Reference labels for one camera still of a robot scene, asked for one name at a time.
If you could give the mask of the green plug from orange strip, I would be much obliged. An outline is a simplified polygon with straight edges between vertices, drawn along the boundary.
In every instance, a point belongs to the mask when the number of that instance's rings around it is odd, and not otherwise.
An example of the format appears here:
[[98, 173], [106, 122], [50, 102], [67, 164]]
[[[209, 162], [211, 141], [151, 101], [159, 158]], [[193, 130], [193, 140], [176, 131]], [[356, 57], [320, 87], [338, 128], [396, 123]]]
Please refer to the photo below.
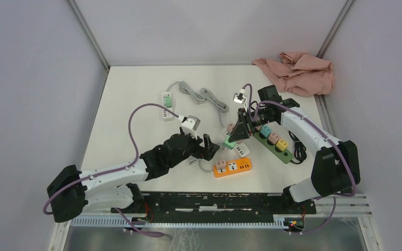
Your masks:
[[226, 138], [224, 139], [222, 145], [229, 150], [233, 150], [233, 148], [236, 145], [236, 142], [231, 141], [230, 135], [227, 135]]

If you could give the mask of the pink plug from orange strip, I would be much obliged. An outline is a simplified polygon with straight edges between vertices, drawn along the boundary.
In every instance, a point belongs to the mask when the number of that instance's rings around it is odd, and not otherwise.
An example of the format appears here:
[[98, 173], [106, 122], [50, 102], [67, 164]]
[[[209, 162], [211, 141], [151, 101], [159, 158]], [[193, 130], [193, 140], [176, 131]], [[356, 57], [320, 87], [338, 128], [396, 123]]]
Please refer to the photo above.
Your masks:
[[219, 160], [215, 163], [215, 169], [220, 170], [227, 167], [227, 162], [224, 160]]

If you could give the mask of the orange power strip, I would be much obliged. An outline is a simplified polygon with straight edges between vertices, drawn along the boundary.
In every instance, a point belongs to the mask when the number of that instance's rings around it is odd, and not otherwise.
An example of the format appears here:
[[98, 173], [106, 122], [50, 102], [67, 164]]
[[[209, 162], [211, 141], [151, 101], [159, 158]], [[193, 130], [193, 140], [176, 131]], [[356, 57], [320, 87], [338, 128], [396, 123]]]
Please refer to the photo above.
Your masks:
[[216, 170], [213, 166], [213, 173], [216, 178], [231, 176], [242, 172], [247, 172], [252, 169], [252, 163], [249, 158], [240, 158], [227, 162], [227, 167], [224, 169]]

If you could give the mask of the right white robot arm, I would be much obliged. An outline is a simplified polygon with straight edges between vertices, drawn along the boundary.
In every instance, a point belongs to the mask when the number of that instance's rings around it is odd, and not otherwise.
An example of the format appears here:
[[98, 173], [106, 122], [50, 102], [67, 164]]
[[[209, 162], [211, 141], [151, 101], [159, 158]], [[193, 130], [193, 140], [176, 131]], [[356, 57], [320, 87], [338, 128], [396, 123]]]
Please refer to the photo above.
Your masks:
[[276, 122], [292, 132], [315, 157], [309, 178], [283, 189], [281, 205], [285, 212], [295, 213], [309, 199], [331, 195], [353, 197], [360, 183], [358, 149], [352, 141], [341, 141], [318, 127], [308, 118], [300, 104], [283, 99], [275, 86], [259, 89], [260, 102], [251, 108], [251, 84], [245, 84], [233, 101], [243, 106], [229, 135], [230, 142], [243, 141], [263, 131], [265, 124]]

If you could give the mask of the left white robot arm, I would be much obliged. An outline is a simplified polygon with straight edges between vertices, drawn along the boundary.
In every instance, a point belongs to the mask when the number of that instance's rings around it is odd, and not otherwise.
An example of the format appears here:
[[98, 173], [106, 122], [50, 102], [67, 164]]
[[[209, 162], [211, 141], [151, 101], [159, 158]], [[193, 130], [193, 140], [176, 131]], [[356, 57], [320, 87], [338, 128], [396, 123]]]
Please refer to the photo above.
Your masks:
[[159, 178], [189, 157], [211, 160], [220, 149], [208, 134], [192, 138], [174, 134], [163, 144], [142, 153], [131, 162], [100, 170], [78, 170], [70, 165], [61, 170], [47, 187], [48, 201], [43, 212], [56, 223], [69, 221], [83, 212], [127, 208], [139, 212], [144, 205], [135, 184]]

